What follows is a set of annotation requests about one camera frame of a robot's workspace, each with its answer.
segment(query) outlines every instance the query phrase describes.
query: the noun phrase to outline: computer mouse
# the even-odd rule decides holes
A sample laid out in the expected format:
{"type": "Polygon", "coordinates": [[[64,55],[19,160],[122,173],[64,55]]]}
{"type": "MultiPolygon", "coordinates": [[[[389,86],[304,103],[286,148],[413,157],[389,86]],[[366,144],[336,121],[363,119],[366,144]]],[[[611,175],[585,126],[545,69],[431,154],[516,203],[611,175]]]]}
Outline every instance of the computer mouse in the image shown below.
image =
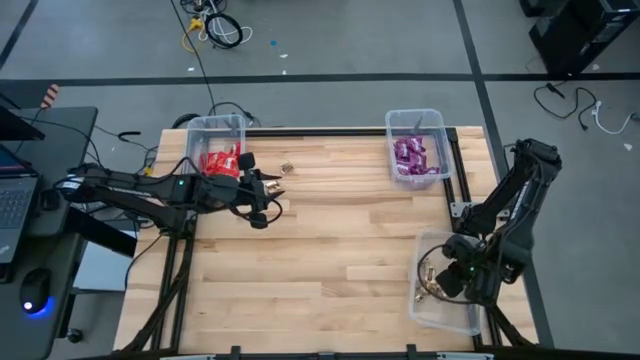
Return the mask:
{"type": "Polygon", "coordinates": [[[49,298],[51,270],[36,268],[27,273],[20,285],[20,307],[28,314],[42,310],[49,298]]]}

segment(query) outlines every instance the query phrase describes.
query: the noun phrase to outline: laptop keyboard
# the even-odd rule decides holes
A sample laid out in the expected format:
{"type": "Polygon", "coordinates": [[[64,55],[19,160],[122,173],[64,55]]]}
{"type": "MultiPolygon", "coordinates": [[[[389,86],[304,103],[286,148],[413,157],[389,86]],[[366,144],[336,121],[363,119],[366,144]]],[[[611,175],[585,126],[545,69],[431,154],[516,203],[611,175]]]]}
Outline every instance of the laptop keyboard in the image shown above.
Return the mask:
{"type": "Polygon", "coordinates": [[[0,229],[17,228],[29,207],[32,190],[0,190],[0,229]]]}

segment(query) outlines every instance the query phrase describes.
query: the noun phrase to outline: white cable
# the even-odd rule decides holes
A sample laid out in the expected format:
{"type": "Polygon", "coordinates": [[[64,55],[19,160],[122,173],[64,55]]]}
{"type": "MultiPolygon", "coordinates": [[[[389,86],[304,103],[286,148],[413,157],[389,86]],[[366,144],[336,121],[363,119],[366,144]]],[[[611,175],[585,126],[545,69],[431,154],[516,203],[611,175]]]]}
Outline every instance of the white cable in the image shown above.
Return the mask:
{"type": "MultiPolygon", "coordinates": [[[[220,11],[218,10],[218,8],[216,7],[216,5],[214,4],[213,0],[209,0],[209,3],[211,4],[211,8],[213,9],[214,14],[219,13],[220,11]]],[[[243,35],[244,31],[247,30],[249,31],[249,35],[246,36],[246,38],[244,38],[240,44],[244,44],[247,41],[251,40],[251,37],[253,36],[253,29],[248,27],[248,26],[242,26],[240,29],[242,29],[243,31],[243,35]]],[[[222,27],[222,24],[220,23],[220,18],[215,18],[213,19],[213,33],[218,35],[218,36],[222,36],[222,38],[224,39],[224,41],[226,41],[228,44],[233,43],[233,41],[229,40],[229,38],[227,36],[230,35],[234,35],[238,33],[238,30],[233,30],[231,32],[225,32],[224,28],[222,27]]]]}
{"type": "Polygon", "coordinates": [[[598,125],[600,130],[606,132],[609,135],[622,134],[624,129],[627,127],[627,124],[629,124],[629,120],[631,120],[631,118],[633,118],[633,116],[635,115],[635,113],[629,114],[629,116],[627,116],[627,120],[624,121],[624,124],[622,125],[622,128],[620,130],[618,130],[618,131],[607,130],[607,129],[604,128],[604,126],[602,126],[602,124],[600,124],[600,116],[599,115],[600,115],[600,107],[601,106],[602,106],[602,101],[597,101],[595,110],[591,110],[591,115],[593,115],[593,117],[596,119],[596,125],[598,125]]]}

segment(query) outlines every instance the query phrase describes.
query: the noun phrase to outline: blue light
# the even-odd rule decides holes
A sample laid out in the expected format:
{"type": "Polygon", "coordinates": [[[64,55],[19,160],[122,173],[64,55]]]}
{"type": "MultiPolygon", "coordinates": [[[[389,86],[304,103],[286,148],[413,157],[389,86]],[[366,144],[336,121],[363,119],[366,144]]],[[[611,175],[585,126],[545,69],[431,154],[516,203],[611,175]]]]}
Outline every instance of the blue light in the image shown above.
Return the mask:
{"type": "Polygon", "coordinates": [[[47,303],[44,304],[44,307],[42,308],[42,310],[38,311],[35,314],[27,314],[27,317],[29,319],[42,319],[42,318],[48,317],[49,314],[53,311],[54,307],[55,307],[55,301],[53,299],[53,296],[49,296],[49,298],[47,299],[47,303]]]}

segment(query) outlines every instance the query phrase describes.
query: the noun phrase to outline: gray floor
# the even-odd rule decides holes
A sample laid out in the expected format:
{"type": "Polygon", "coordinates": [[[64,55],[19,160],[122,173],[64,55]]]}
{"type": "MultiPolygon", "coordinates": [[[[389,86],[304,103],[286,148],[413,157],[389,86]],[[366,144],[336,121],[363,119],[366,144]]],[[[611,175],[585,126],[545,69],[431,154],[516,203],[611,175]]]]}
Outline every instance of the gray floor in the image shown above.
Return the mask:
{"type": "MultiPolygon", "coordinates": [[[[449,0],[406,0],[402,6],[384,0],[230,1],[228,13],[256,33],[237,51],[203,46],[211,76],[471,72],[449,0]]],[[[24,3],[0,3],[0,40],[9,37],[24,3]]],[[[463,4],[483,73],[544,72],[527,36],[533,21],[517,1],[463,4]]],[[[40,0],[0,79],[197,77],[197,62],[180,47],[180,36],[168,2],[40,0]]],[[[596,59],[598,70],[588,71],[640,71],[638,41],[640,21],[596,59]]],[[[634,223],[640,124],[610,136],[586,115],[590,129],[583,132],[575,116],[558,121],[536,105],[532,93],[541,85],[486,86],[503,143],[537,138],[557,145],[565,161],[535,229],[534,263],[555,345],[640,352],[633,337],[640,322],[634,304],[640,294],[634,276],[640,254],[634,223]]],[[[576,86],[603,101],[601,119],[609,128],[640,111],[639,81],[569,83],[561,89],[571,98],[576,86]]],[[[242,104],[265,126],[382,125],[388,110],[424,107],[440,110],[448,125],[485,125],[473,82],[264,83],[212,90],[216,100],[242,104]]],[[[559,112],[571,105],[555,96],[541,98],[559,112]]],[[[148,146],[179,115],[205,113],[210,106],[203,85],[62,87],[55,106],[76,105],[97,106],[98,124],[106,129],[142,131],[139,140],[148,146]]],[[[100,132],[93,137],[106,166],[130,171],[142,162],[135,147],[100,132]]],[[[86,341],[58,342],[52,358],[103,354],[111,347],[121,296],[81,299],[72,325],[87,332],[86,341]],[[96,311],[99,319],[90,315],[96,311]]]]}

